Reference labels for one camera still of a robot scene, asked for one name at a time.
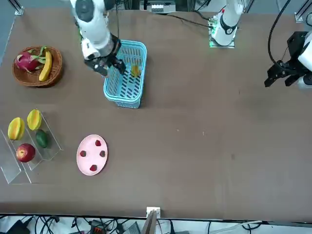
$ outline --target red strawberry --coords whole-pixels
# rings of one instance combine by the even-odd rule
[[[102,150],[102,151],[99,153],[99,155],[100,155],[101,157],[105,157],[105,151]]]
[[[90,171],[95,172],[97,170],[97,168],[98,168],[97,165],[92,165],[90,167]]]
[[[84,150],[80,151],[80,156],[81,157],[86,157],[87,156],[87,152],[85,152]]]
[[[101,146],[101,142],[99,140],[96,140],[96,146]]]

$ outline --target basket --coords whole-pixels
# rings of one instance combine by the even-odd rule
[[[122,75],[111,66],[108,77],[104,82],[104,94],[110,101],[120,107],[137,109],[143,93],[144,73],[147,58],[146,46],[138,41],[121,40],[121,48],[117,58],[126,64],[126,71]],[[131,66],[137,65],[141,71],[140,76],[131,74]]]
[[[33,52],[32,52],[33,55],[39,55],[41,46],[27,47],[23,49],[21,52],[25,52],[31,49],[33,49]],[[51,86],[51,85],[54,85],[59,80],[59,78],[61,77],[61,71],[62,71],[62,56],[59,50],[53,47],[47,47],[47,49],[50,51],[52,55],[52,68],[51,68],[51,72],[49,74],[48,79],[44,82],[39,81],[39,75],[42,69],[38,69],[38,70],[33,71],[32,73],[28,73],[24,70],[19,69],[13,62],[12,73],[15,79],[20,84],[25,85],[25,86],[34,86],[34,87]]]

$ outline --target pink plate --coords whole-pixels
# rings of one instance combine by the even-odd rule
[[[99,173],[107,162],[108,150],[105,140],[99,135],[89,135],[77,150],[77,165],[87,176]]]

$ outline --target green avocado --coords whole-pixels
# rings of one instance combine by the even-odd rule
[[[36,132],[36,141],[42,148],[47,148],[49,140],[48,135],[41,129]]]

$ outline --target apple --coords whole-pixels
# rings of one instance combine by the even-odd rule
[[[29,162],[31,161],[36,154],[35,148],[28,143],[22,144],[16,150],[16,157],[20,162]]]

